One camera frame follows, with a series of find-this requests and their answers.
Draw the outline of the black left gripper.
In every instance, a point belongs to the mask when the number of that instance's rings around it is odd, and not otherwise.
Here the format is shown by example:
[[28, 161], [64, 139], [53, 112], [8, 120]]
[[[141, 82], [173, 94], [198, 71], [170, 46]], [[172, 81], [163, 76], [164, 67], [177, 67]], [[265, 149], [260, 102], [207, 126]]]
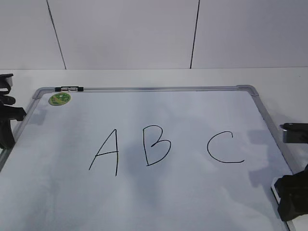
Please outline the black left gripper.
[[13, 107], [16, 99], [0, 94], [0, 147], [11, 149], [15, 145], [10, 120], [23, 121], [26, 112], [22, 107]]

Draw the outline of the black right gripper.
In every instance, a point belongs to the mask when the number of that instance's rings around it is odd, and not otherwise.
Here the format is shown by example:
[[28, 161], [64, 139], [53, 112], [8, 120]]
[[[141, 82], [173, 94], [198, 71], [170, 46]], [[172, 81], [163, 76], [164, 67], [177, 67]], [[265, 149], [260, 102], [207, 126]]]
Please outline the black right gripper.
[[284, 175], [274, 183], [280, 197], [278, 213], [282, 221], [308, 214], [308, 166], [293, 175]]

